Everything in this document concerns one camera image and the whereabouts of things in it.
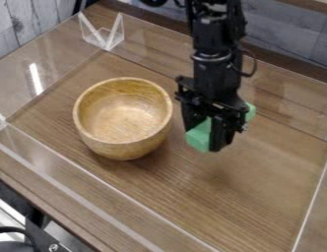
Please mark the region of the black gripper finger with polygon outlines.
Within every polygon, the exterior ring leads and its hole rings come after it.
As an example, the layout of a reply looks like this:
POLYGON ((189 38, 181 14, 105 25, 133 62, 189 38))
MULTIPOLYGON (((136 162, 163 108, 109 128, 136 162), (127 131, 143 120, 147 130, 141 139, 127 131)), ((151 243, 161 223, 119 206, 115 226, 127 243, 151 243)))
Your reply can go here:
POLYGON ((195 129, 205 121, 207 117, 207 104, 204 102, 200 104, 183 102, 183 118, 187 131, 195 129))
POLYGON ((238 121, 232 117, 215 115, 211 118, 209 150, 220 152, 232 144, 238 130, 238 121))

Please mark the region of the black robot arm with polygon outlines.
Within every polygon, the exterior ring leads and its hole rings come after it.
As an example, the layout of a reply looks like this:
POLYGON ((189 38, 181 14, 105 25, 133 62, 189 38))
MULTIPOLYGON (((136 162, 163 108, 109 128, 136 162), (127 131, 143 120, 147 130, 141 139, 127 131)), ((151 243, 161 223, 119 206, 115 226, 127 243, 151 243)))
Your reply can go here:
POLYGON ((200 152, 219 152, 246 131, 256 108, 239 95, 247 50, 240 46, 247 20, 242 0, 175 0, 187 12, 193 38, 192 77, 179 76, 188 144, 200 152))

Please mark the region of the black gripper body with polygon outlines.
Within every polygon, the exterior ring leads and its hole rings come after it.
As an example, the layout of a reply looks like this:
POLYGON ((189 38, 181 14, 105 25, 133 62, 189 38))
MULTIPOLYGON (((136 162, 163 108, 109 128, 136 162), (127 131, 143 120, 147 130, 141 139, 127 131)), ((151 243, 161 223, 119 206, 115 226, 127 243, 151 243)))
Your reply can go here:
POLYGON ((195 53, 195 76, 179 76, 176 79, 179 89, 176 98, 191 103, 224 103, 246 102, 239 95, 242 78, 250 77, 243 72, 243 54, 208 55, 195 53))

